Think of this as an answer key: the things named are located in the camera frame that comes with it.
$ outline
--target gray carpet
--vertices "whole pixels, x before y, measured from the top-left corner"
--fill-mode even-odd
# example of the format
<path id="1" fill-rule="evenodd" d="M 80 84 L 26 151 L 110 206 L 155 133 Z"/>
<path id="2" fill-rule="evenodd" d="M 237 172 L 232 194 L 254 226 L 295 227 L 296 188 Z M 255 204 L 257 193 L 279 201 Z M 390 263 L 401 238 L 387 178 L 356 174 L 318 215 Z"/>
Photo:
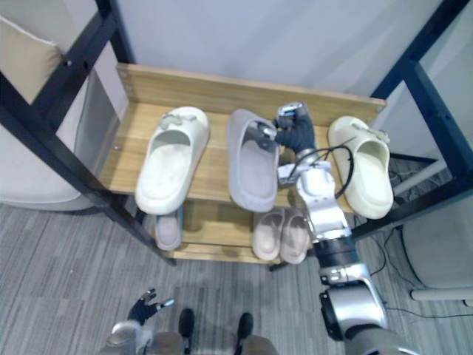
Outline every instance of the gray carpet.
<path id="1" fill-rule="evenodd" d="M 102 214 L 35 212 L 0 206 L 0 349 L 2 354 L 94 354 L 132 303 L 155 286 L 176 305 L 155 316 L 159 331 L 177 330 L 180 311 L 197 314 L 195 354 L 232 354 L 240 314 L 253 313 L 255 334 L 280 354 L 342 354 L 319 310 L 315 259 L 274 274 L 259 265 L 179 261 L 172 268 Z M 384 239 L 383 234 L 376 238 Z M 414 280 L 399 238 L 393 262 Z M 373 271 L 382 263 L 371 239 L 359 243 Z M 423 314 L 473 313 L 460 302 L 414 302 L 387 266 L 374 276 L 389 307 Z M 473 317 L 419 319 L 389 311 L 393 329 L 422 354 L 471 354 Z"/>

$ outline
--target black shoe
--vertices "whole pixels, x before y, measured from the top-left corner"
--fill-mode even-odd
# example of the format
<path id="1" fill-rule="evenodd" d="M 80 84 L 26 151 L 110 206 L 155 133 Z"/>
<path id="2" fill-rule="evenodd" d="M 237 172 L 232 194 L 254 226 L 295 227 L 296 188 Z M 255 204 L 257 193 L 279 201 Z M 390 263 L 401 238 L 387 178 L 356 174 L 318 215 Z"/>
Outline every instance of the black shoe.
<path id="1" fill-rule="evenodd" d="M 194 332 L 194 312 L 190 308 L 184 309 L 179 316 L 179 334 L 184 340 L 184 354 L 191 353 L 191 338 Z"/>
<path id="2" fill-rule="evenodd" d="M 236 341 L 235 355 L 242 353 L 243 341 L 251 335 L 253 331 L 253 316 L 249 313 L 244 313 L 238 322 L 238 339 Z"/>

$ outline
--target black metal frame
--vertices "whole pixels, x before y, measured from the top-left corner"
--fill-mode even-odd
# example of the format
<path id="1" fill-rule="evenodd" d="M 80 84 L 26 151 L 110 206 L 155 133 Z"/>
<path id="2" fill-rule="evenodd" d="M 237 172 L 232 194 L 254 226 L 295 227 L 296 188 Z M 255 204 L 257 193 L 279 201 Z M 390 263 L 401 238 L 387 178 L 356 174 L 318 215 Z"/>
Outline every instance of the black metal frame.
<path id="1" fill-rule="evenodd" d="M 372 94 L 372 97 L 385 99 L 402 81 L 406 82 L 453 179 L 445 186 L 399 206 L 380 220 L 368 220 L 356 227 L 353 229 L 355 241 L 379 229 L 401 225 L 409 219 L 473 195 L 473 151 L 419 64 L 423 55 L 468 2 L 444 0 Z M 72 45 L 33 104 L 29 105 L 3 74 L 0 75 L 0 124 L 97 208 L 174 265 L 175 260 L 167 258 L 143 228 L 142 215 L 131 216 L 118 197 L 107 190 L 55 135 L 108 40 L 112 42 L 120 62 L 133 62 L 115 3 L 113 0 L 96 0 L 96 3 L 98 13 Z"/>
<path id="2" fill-rule="evenodd" d="M 142 225 L 141 214 L 132 216 L 120 202 L 77 159 L 55 134 L 67 110 L 110 40 L 121 62 L 132 62 L 124 31 L 111 0 L 96 0 L 98 13 L 65 55 L 48 82 L 29 105 L 0 73 L 0 124 L 70 183 L 92 204 L 119 223 L 168 264 L 175 265 L 156 247 L 154 238 Z"/>
<path id="3" fill-rule="evenodd" d="M 449 167 L 452 180 L 414 201 L 400 205 L 380 220 L 368 220 L 354 228 L 355 241 L 379 229 L 402 225 L 408 220 L 473 195 L 473 151 L 419 63 L 468 2 L 469 0 L 444 0 L 371 95 L 386 99 L 402 81 L 406 83 Z"/>

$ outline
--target wooden board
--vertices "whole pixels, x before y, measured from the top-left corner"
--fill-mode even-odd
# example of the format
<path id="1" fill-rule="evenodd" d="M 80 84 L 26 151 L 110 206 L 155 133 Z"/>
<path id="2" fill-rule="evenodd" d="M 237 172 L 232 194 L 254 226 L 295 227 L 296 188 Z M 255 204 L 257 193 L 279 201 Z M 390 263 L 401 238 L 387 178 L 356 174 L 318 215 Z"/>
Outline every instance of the wooden board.
<path id="1" fill-rule="evenodd" d="M 251 248 L 241 246 L 215 246 L 209 244 L 183 243 L 178 249 L 170 251 L 167 254 L 175 259 L 233 261 L 257 264 L 280 263 L 279 258 L 273 261 L 258 259 L 251 251 Z"/>
<path id="2" fill-rule="evenodd" d="M 113 149 L 101 172 L 100 181 L 106 188 L 120 194 L 135 193 L 149 139 L 161 115 L 173 108 L 130 103 L 113 143 Z M 211 137 L 194 173 L 188 198 L 229 203 L 231 199 L 228 192 L 228 153 L 225 137 L 229 116 L 212 112 L 207 112 L 207 116 L 211 125 Z M 315 126 L 315 132 L 318 147 L 328 146 L 327 127 Z M 336 168 L 333 169 L 333 177 L 339 189 L 341 183 Z M 351 212 L 344 197 L 340 197 L 338 201 L 345 212 Z M 294 187 L 280 190 L 276 205 L 299 208 L 303 206 Z"/>
<path id="3" fill-rule="evenodd" d="M 184 242 L 251 247 L 253 213 L 234 203 L 186 201 Z"/>
<path id="4" fill-rule="evenodd" d="M 118 72 L 130 101 L 168 107 L 195 106 L 206 112 L 222 114 L 230 114 L 235 109 L 249 109 L 268 119 L 272 119 L 283 104 L 305 101 L 317 126 L 329 126 L 343 115 L 368 121 L 375 118 L 386 104 L 377 98 L 136 64 L 119 64 Z"/>

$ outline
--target slipper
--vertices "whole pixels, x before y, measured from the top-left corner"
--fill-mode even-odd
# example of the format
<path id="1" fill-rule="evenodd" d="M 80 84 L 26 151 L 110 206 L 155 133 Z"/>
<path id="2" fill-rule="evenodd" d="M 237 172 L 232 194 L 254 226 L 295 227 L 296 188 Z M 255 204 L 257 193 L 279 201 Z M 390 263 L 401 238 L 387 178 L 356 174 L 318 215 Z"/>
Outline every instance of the slipper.
<path id="1" fill-rule="evenodd" d="M 227 124 L 228 188 L 233 201 L 253 212 L 268 212 L 277 195 L 279 146 L 258 125 L 273 124 L 246 109 L 231 114 Z"/>
<path id="2" fill-rule="evenodd" d="M 274 260 L 281 245 L 285 210 L 276 207 L 268 213 L 255 213 L 253 217 L 253 252 L 262 260 Z"/>
<path id="3" fill-rule="evenodd" d="M 169 214 L 186 198 L 194 170 L 210 136 L 207 116 L 195 107 L 163 115 L 149 140 L 135 197 L 148 214 Z"/>
<path id="4" fill-rule="evenodd" d="M 183 241 L 183 212 L 181 206 L 165 216 L 156 216 L 154 224 L 154 237 L 159 249 L 171 251 L 175 250 Z"/>
<path id="5" fill-rule="evenodd" d="M 393 202 L 389 181 L 389 138 L 384 132 L 370 129 L 363 121 L 343 116 L 328 130 L 330 146 L 344 144 L 353 153 L 353 176 L 345 191 L 352 210 L 369 219 L 384 217 Z M 341 181 L 347 181 L 350 170 L 348 154 L 341 149 L 333 152 Z"/>
<path id="6" fill-rule="evenodd" d="M 300 264 L 305 259 L 310 236 L 302 212 L 286 210 L 286 219 L 282 227 L 281 258 L 290 264 Z"/>

